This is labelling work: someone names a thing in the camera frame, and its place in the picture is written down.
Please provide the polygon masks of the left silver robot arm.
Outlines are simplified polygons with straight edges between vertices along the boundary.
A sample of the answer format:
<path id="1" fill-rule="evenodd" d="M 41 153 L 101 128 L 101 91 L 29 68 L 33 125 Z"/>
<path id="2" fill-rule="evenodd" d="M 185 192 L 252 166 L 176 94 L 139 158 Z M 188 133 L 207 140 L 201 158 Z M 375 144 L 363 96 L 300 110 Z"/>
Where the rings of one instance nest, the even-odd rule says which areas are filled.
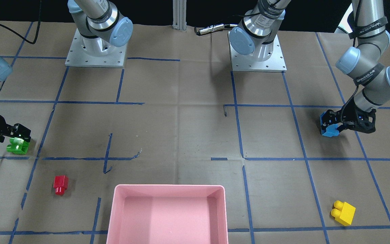
<path id="1" fill-rule="evenodd" d="M 239 54 L 249 56 L 270 45 L 284 19 L 288 0 L 259 0 L 229 32 L 229 42 Z M 351 79 L 356 89 L 339 111 L 320 115 L 321 135 L 338 136 L 341 131 L 375 132 L 376 109 L 390 100 L 390 66 L 379 62 L 390 43 L 382 0 L 353 0 L 352 32 L 357 46 L 348 48 L 336 67 Z"/>

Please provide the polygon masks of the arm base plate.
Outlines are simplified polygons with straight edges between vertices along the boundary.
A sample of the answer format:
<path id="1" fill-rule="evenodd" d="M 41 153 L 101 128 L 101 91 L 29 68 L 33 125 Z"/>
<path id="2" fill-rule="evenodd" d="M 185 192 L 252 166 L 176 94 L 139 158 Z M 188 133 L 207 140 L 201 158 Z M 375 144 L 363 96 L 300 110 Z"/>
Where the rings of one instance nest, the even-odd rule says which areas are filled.
<path id="1" fill-rule="evenodd" d="M 76 29 L 65 66 L 124 68 L 127 46 L 115 47 L 101 38 L 85 38 Z"/>
<path id="2" fill-rule="evenodd" d="M 286 72 L 287 66 L 278 36 L 272 43 L 256 48 L 252 54 L 242 55 L 230 46 L 232 71 Z"/>

